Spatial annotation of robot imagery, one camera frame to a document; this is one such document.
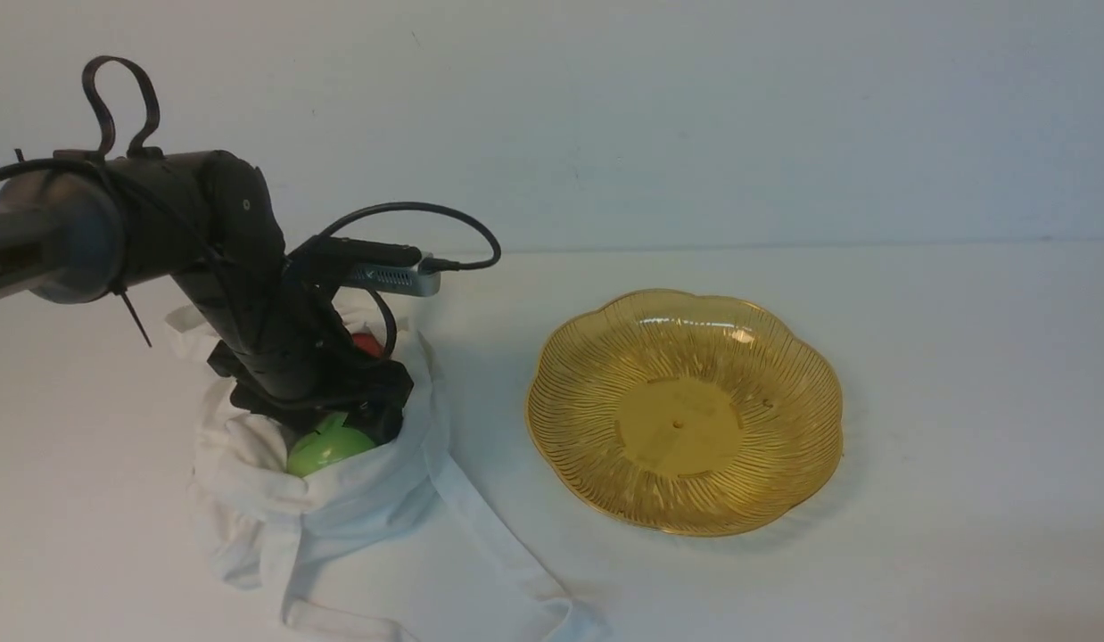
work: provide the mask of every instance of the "cloth fold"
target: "cloth fold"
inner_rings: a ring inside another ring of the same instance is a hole
[[[352,333],[384,341],[381,314],[341,308]],[[219,381],[202,399],[188,493],[194,532],[212,573],[240,589],[263,589],[272,620],[304,638],[335,642],[422,642],[399,622],[312,604],[290,593],[300,565],[341,556],[412,528],[435,495],[498,577],[559,624],[544,642],[583,642],[601,633],[592,611],[573,600],[492,512],[449,456],[446,386],[423,338],[399,319],[393,357],[414,381],[397,439],[314,472],[286,474],[287,443],[274,420],[230,403],[234,382]],[[205,362],[219,342],[193,308],[166,318],[176,354]]]

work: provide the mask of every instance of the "green ball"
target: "green ball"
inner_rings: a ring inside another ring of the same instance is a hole
[[[290,449],[286,471],[304,478],[376,446],[363,431],[344,424],[344,411],[335,411],[322,419],[312,434],[304,436]]]

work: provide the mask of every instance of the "black cable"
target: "black cable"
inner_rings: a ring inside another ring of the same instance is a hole
[[[30,161],[22,161],[0,167],[0,183],[3,180],[14,179],[21,174],[31,174],[31,172],[43,170],[72,171],[76,172],[76,174],[93,175],[93,178],[96,175],[95,168],[83,161],[68,159],[33,159]]]
[[[308,257],[314,256],[318,246],[323,244],[325,240],[329,239],[329,237],[332,237],[337,232],[341,231],[341,228],[351,223],[355,223],[357,221],[368,218],[368,216],[384,214],[384,212],[429,212],[429,214],[437,214],[446,216],[447,218],[459,221],[460,223],[474,228],[474,231],[479,232],[480,235],[488,240],[488,244],[492,249],[492,256],[490,258],[470,263],[429,257],[421,261],[421,269],[423,272],[454,272],[458,271],[458,269],[491,268],[492,265],[498,264],[500,260],[499,240],[496,239],[496,235],[492,235],[492,232],[485,226],[484,223],[477,221],[474,216],[467,215],[461,211],[456,211],[456,208],[439,206],[434,203],[421,201],[394,201],[390,203],[380,203],[376,204],[376,206],[363,207],[357,212],[350,212],[350,214],[344,215],[335,223],[329,224],[328,227],[325,228],[325,231],[319,232],[318,235],[308,237],[308,239],[299,245],[298,248],[290,252],[290,256],[288,256],[290,260],[287,263],[286,267],[283,268],[282,280],[285,281],[288,277],[298,277],[300,279],[302,277],[302,268],[306,267],[305,264],[308,260]],[[381,363],[382,361],[389,361],[390,356],[393,354],[393,347],[394,344],[396,344],[397,335],[396,320],[394,320],[393,312],[389,308],[389,304],[385,303],[385,300],[375,290],[365,288],[365,291],[369,292],[369,296],[373,298],[373,302],[378,306],[378,309],[381,310],[382,320],[385,323],[386,340],[385,346],[382,349],[381,356],[376,361],[369,361],[362,365],[358,365],[361,366],[361,368],[378,365],[378,363]],[[257,332],[255,332],[255,345],[257,345],[258,341],[262,340],[263,329],[267,325],[267,318],[275,313],[274,309],[277,304],[277,296],[272,297],[272,301],[267,306],[267,313],[263,314],[263,321],[259,323]],[[357,362],[357,360],[351,355],[341,354],[341,356],[349,359],[351,362]]]
[[[342,216],[335,223],[331,223],[327,228],[325,228],[325,231],[319,232],[318,235],[311,236],[310,239],[306,240],[306,243],[299,245],[298,248],[295,248],[295,252],[290,253],[290,256],[295,259],[295,263],[299,261],[300,255],[312,252],[319,244],[323,243],[325,239],[333,236],[336,232],[341,231],[341,228],[347,225],[368,218],[368,216],[384,214],[384,212],[429,212],[429,214],[437,214],[446,216],[447,218],[459,221],[460,223],[474,228],[474,231],[480,233],[480,235],[488,240],[490,248],[492,248],[491,258],[475,260],[471,263],[461,263],[433,257],[426,258],[421,261],[423,272],[455,272],[458,271],[458,269],[491,268],[500,260],[500,243],[496,239],[496,235],[492,235],[492,232],[486,227],[484,223],[477,221],[474,216],[467,215],[465,212],[456,211],[456,208],[420,201],[394,201],[390,203],[376,204],[376,206],[361,207],[357,212],[350,212],[350,214]]]

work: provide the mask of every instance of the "black wire loop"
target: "black wire loop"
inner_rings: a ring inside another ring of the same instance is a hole
[[[140,86],[140,95],[144,96],[144,109],[146,114],[144,128],[128,143],[128,158],[148,157],[151,156],[152,151],[159,154],[160,150],[144,147],[148,136],[151,136],[160,126],[160,101],[156,98],[156,87],[151,85],[151,78],[148,77],[148,73],[140,65],[128,58],[96,56],[88,61],[88,64],[84,65],[84,73],[81,74],[81,86],[84,88],[84,95],[88,98],[92,113],[96,115],[96,122],[99,124],[99,147],[96,149],[96,157],[103,161],[116,143],[116,121],[113,120],[113,114],[108,110],[108,106],[105,105],[105,99],[100,98],[99,92],[96,90],[96,73],[107,63],[119,63],[127,67],[132,73],[132,76],[136,77],[136,83]]]

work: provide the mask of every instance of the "white wall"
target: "white wall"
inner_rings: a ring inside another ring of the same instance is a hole
[[[95,146],[99,53],[153,142],[262,164],[291,244],[390,199],[512,250],[1104,236],[1104,0],[0,0],[0,163]]]

